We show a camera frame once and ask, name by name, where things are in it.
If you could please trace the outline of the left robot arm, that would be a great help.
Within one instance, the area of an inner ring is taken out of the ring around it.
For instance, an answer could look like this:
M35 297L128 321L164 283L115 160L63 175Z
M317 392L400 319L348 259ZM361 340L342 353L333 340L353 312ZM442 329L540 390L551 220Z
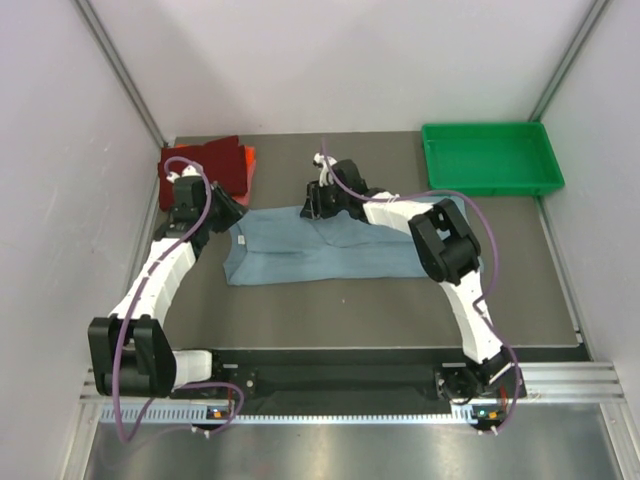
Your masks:
M96 389L103 396L119 386L124 397L164 398L193 384L205 396L226 387L225 370L208 350L174 351L163 323L182 280L212 233L224 233L248 208L218 184L199 177L173 185L174 203L154 233L149 255L127 295L106 317L94 318L88 340Z

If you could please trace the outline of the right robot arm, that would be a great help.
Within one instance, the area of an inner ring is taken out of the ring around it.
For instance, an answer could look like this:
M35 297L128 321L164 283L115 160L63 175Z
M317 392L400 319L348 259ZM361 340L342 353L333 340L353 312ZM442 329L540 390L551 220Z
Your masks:
M355 220L410 236L427 276L443 289L462 338L467 384L487 396L514 375L513 396L521 395L521 369L512 347L496 332L481 286L481 246L456 203L419 202L370 188L357 165L317 153L319 178L307 184L303 218L327 219L345 211Z

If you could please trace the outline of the blue t shirt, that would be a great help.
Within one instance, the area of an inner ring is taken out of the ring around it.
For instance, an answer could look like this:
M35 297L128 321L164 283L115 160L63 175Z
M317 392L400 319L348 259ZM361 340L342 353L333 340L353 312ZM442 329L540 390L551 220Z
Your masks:
M299 206L251 210L232 226L224 262L228 285L426 276L409 235L345 212L309 220L300 211Z

